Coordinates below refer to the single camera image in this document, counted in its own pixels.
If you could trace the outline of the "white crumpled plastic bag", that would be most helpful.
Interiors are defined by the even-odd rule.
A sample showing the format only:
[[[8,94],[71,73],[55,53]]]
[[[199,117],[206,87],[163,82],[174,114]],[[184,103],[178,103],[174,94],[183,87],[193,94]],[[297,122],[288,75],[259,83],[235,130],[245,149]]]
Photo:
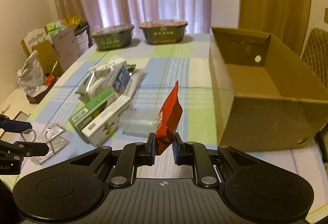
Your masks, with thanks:
[[[38,59],[37,50],[32,52],[23,67],[17,71],[17,81],[25,94],[30,97],[36,97],[47,90],[46,77]]]

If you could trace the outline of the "red snack packet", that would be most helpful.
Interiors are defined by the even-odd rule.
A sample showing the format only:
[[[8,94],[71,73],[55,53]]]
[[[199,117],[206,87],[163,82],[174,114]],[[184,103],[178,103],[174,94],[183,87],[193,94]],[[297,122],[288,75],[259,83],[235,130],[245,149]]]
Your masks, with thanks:
[[[159,111],[156,130],[156,155],[161,155],[173,142],[183,112],[178,93],[179,82],[176,81]]]

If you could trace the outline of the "yellow plastic bag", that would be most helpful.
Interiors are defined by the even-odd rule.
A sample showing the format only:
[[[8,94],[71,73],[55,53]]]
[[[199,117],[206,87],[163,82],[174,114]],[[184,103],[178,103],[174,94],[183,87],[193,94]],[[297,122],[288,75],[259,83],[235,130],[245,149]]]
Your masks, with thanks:
[[[72,27],[77,30],[81,27],[82,19],[79,16],[68,16],[61,20],[61,24],[65,27]]]

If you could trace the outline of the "green instant noodle bowl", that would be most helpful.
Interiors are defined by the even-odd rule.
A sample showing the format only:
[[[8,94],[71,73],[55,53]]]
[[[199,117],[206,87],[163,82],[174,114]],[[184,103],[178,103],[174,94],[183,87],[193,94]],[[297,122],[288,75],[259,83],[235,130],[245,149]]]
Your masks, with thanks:
[[[140,23],[146,42],[152,45],[174,44],[183,41],[188,22],[180,19],[161,19]]]
[[[90,37],[98,50],[108,51],[130,46],[132,42],[132,24],[121,24],[95,30]]]

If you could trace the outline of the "white plastic case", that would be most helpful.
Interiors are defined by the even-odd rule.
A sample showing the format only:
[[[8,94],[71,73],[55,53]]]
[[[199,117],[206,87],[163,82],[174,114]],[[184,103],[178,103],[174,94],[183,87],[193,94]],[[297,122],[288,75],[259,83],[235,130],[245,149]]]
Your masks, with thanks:
[[[87,95],[90,99],[93,99],[105,90],[111,90],[114,92],[116,91],[109,77],[102,77],[97,79],[88,89]]]

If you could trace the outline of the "clear bag with metal hooks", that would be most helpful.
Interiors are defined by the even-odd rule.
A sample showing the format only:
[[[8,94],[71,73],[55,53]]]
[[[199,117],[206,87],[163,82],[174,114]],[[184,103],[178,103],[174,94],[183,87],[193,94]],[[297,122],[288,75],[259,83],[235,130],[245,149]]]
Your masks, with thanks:
[[[35,164],[42,165],[58,155],[72,141],[73,134],[67,128],[58,123],[48,125],[40,134],[33,129],[21,132],[26,142],[46,143],[49,151],[45,156],[32,158]]]

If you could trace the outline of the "right green instant noodle bowl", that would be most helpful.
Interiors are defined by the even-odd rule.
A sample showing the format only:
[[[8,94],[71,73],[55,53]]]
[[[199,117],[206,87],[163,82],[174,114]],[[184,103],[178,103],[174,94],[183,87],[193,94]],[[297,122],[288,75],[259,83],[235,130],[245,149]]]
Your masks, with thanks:
[[[152,45],[174,44],[183,41],[188,22],[180,19],[161,19],[140,23],[146,42]]]

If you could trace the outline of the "silver green foil pouch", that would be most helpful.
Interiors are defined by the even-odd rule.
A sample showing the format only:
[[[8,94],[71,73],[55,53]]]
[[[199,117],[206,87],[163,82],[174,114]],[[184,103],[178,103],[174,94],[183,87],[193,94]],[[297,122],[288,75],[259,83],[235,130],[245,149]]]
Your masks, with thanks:
[[[95,71],[92,71],[83,81],[82,84],[79,86],[77,91],[75,92],[76,94],[79,95],[79,99],[83,103],[88,103],[90,101],[90,98],[87,94],[89,91],[90,87],[93,85],[95,82],[96,77],[95,77]]]

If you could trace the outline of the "clear plastic wrapper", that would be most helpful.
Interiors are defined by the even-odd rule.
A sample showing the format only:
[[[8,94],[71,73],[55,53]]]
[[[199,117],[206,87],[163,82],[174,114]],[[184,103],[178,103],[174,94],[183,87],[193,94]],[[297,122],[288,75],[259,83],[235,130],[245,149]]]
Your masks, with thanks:
[[[123,94],[133,99],[146,75],[147,73],[144,69],[135,69],[130,76],[130,80]]]

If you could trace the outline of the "white medicine box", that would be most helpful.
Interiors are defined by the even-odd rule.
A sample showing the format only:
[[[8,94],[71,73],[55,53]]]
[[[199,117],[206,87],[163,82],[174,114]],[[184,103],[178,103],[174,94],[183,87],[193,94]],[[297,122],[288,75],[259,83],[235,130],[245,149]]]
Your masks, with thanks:
[[[132,101],[129,96],[121,95],[105,108],[96,118],[82,129],[82,134],[87,142],[94,147],[99,147],[117,129],[118,122],[122,114],[132,108]]]

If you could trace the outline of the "brown cardboard box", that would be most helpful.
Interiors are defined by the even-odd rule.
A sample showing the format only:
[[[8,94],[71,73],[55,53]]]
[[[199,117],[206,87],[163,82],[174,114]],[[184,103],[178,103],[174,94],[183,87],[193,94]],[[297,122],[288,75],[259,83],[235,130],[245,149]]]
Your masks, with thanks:
[[[244,152],[304,147],[327,123],[327,90],[275,35],[213,27],[217,142]]]

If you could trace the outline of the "clear plastic container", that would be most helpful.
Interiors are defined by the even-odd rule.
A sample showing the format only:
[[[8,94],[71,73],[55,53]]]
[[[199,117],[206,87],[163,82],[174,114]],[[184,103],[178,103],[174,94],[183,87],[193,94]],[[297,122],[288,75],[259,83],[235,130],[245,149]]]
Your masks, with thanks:
[[[158,112],[156,110],[130,110],[125,111],[118,122],[123,134],[139,137],[147,137],[150,133],[156,133],[158,124]]]

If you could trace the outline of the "checkered tablecloth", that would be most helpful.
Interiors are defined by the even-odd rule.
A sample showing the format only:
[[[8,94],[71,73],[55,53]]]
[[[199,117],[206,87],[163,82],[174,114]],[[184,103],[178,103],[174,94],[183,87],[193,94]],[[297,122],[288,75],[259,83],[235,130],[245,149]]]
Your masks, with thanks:
[[[192,35],[191,42],[179,45],[151,46],[140,38],[135,47],[107,53],[97,51],[94,46],[65,72],[39,105],[29,104],[23,90],[16,89],[1,104],[1,113],[13,118],[22,111],[29,116],[28,120],[38,132],[53,122],[66,125],[73,131],[68,118],[82,106],[75,92],[88,69],[118,55],[146,73],[134,95],[135,109],[159,110],[178,80],[183,114],[177,131],[184,141],[201,142],[215,149],[217,138],[208,64],[209,46],[210,35],[201,34]],[[52,165],[93,149],[74,131],[72,139],[62,152],[44,165]],[[326,171],[314,141],[302,149],[255,153],[255,156],[296,172],[307,179],[315,190],[327,187]],[[156,158],[155,166],[142,167],[138,177],[184,177],[186,170],[174,165],[172,149],[169,147],[162,156]]]

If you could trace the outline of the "green medicine box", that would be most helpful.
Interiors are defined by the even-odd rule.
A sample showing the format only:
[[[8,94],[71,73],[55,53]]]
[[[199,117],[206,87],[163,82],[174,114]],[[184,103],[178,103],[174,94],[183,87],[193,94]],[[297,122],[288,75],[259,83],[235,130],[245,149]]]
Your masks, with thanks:
[[[84,142],[88,143],[88,139],[82,134],[82,130],[119,96],[116,91],[104,90],[69,118],[73,129]]]

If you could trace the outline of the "left green instant noodle bowl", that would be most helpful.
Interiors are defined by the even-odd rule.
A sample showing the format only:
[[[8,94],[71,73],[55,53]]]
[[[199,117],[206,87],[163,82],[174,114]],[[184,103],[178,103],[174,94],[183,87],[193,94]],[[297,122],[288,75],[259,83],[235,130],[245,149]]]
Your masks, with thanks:
[[[121,24],[95,30],[90,37],[98,50],[108,51],[130,46],[132,42],[132,24]]]

